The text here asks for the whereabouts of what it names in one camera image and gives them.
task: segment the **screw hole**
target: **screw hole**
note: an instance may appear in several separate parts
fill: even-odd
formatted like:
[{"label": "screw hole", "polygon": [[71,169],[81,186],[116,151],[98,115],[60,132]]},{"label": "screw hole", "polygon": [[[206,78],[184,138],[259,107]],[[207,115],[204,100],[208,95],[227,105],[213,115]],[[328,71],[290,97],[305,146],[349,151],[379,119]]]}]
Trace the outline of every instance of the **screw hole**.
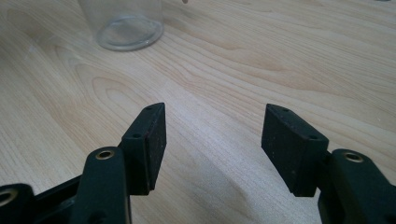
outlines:
[{"label": "screw hole", "polygon": [[88,218],[89,224],[102,224],[105,222],[106,214],[103,211],[97,211],[90,215]]},{"label": "screw hole", "polygon": [[346,153],[344,153],[344,156],[349,161],[353,161],[353,162],[363,162],[364,161],[364,159],[360,155],[352,153],[352,152],[346,152]]},{"label": "screw hole", "polygon": [[0,207],[4,206],[12,201],[17,197],[18,191],[15,189],[4,189],[0,192]]},{"label": "screw hole", "polygon": [[107,160],[114,156],[113,150],[104,150],[96,154],[96,159],[98,160]]}]

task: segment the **black plastic part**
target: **black plastic part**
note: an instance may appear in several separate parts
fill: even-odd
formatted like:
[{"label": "black plastic part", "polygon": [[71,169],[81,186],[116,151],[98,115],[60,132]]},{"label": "black plastic part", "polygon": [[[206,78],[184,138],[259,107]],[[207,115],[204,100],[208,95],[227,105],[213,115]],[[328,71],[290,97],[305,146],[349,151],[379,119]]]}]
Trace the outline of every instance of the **black plastic part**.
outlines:
[{"label": "black plastic part", "polygon": [[[108,170],[114,171],[114,169],[119,169],[123,167],[122,172],[124,172],[124,188],[125,197],[127,198],[130,194],[133,195],[147,195],[150,190],[153,190],[155,183],[160,171],[163,153],[166,147],[166,128],[165,128],[165,105],[164,103],[159,103],[156,105],[147,106],[142,110],[139,116],[136,118],[134,123],[128,129],[127,133],[123,136],[122,142],[119,144],[119,148],[116,150],[123,155],[123,160],[116,162],[113,166],[107,167]],[[110,178],[105,178],[106,181],[111,184],[111,188],[118,188],[121,183],[115,180],[117,177],[111,176]],[[75,207],[75,202],[77,199],[77,194],[79,190],[80,179],[83,175],[77,176],[70,179],[59,186],[40,193],[34,196],[32,189],[28,185],[16,184],[8,185],[0,188],[0,224],[71,224],[71,223],[129,223],[130,218],[130,205],[129,200],[126,203],[116,204],[113,203],[106,212],[102,213],[93,212],[88,220],[81,221],[85,217],[82,214],[78,214],[79,218],[70,220],[72,216],[72,210]],[[112,182],[116,181],[117,186],[113,186]],[[108,192],[107,189],[103,189],[104,186],[99,186],[96,182],[91,181],[90,190],[87,190],[87,184],[83,184],[85,187],[82,189],[82,195],[79,200],[85,200],[85,211],[88,211],[90,207],[96,208],[99,203],[92,204],[91,199],[87,199],[85,192],[90,192],[90,197],[95,198],[95,200],[103,200],[104,198],[110,198],[109,200],[115,200],[117,195],[123,192],[118,191],[116,195],[112,192]],[[17,189],[18,197],[12,201],[12,203],[2,204],[2,202],[7,202],[7,197],[9,197],[7,190]],[[94,197],[93,193],[98,192],[99,197]],[[108,216],[107,213],[113,213],[112,209],[123,209],[127,214],[117,222],[112,219],[112,216]]]},{"label": "black plastic part", "polygon": [[25,184],[0,187],[0,223],[25,224],[35,218],[35,197]]},{"label": "black plastic part", "polygon": [[122,149],[96,149],[85,162],[70,223],[127,224],[130,214]]},{"label": "black plastic part", "polygon": [[267,105],[262,149],[295,196],[315,195],[317,166],[326,157],[328,145],[323,134],[291,110]]},{"label": "black plastic part", "polygon": [[147,106],[122,137],[131,195],[148,195],[155,188],[166,147],[165,104]]},{"label": "black plastic part", "polygon": [[346,212],[344,223],[395,223],[396,188],[368,157],[337,149],[332,153],[329,171]]},{"label": "black plastic part", "polygon": [[75,203],[80,176],[35,196],[35,223],[67,224]]}]

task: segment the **wood grain surface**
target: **wood grain surface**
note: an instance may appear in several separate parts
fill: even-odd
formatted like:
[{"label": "wood grain surface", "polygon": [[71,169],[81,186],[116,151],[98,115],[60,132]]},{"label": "wood grain surface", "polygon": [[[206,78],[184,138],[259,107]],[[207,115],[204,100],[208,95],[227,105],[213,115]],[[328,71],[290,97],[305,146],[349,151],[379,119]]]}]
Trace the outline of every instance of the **wood grain surface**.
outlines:
[{"label": "wood grain surface", "polygon": [[157,186],[134,223],[320,223],[262,151],[266,104],[369,156],[396,184],[396,1],[164,0],[146,49],[92,40],[78,2],[0,2],[0,185],[42,192],[166,104]]}]

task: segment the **glass cup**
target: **glass cup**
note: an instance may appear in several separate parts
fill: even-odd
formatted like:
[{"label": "glass cup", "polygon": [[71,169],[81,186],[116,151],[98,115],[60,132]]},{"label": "glass cup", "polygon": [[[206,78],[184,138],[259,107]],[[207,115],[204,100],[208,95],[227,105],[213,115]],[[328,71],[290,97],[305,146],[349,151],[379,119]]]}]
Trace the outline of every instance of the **glass cup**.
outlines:
[{"label": "glass cup", "polygon": [[78,2],[96,42],[105,49],[142,49],[163,34],[161,0]]}]

